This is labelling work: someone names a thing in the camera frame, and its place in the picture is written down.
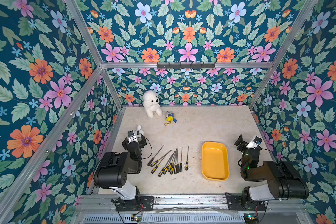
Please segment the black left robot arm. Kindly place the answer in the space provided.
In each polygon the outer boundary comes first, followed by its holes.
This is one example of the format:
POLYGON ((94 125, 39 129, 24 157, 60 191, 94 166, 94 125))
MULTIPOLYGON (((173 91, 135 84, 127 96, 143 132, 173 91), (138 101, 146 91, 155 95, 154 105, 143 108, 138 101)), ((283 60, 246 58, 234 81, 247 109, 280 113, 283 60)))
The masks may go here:
POLYGON ((123 201, 138 203, 139 190, 128 181, 128 175, 140 173, 141 149, 146 145, 145 136, 132 135, 122 142, 125 152, 105 153, 93 174, 95 185, 102 189, 112 190, 123 201))

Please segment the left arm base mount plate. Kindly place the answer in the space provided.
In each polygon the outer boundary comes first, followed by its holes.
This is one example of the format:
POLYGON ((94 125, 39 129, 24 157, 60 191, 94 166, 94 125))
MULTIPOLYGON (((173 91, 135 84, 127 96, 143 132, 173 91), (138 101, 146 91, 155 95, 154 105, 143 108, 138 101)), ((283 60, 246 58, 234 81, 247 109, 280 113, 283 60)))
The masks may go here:
POLYGON ((153 196, 139 196, 132 200, 118 198, 115 201, 116 211, 152 211, 155 198, 153 196))

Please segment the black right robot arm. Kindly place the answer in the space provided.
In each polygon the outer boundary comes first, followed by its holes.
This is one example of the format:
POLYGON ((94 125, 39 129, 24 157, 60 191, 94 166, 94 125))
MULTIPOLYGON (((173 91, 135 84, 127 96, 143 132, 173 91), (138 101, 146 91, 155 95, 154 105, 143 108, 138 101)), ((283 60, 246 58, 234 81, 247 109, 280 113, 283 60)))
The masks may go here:
POLYGON ((275 199, 307 199, 309 189, 291 162, 263 161, 261 166, 258 165, 261 143, 262 139, 258 136, 246 142, 242 135, 234 143, 241 152, 238 162, 241 177, 246 182, 267 182, 260 186, 245 187, 241 202, 247 204, 275 199))

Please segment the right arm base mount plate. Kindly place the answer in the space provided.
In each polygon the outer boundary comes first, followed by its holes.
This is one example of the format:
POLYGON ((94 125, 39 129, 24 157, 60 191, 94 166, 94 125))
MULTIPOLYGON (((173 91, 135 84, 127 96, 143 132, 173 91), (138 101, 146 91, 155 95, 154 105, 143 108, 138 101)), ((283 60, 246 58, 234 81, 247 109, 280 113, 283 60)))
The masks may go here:
POLYGON ((263 211, 266 209, 264 201, 251 201, 247 197, 225 193, 227 206, 232 211, 263 211))

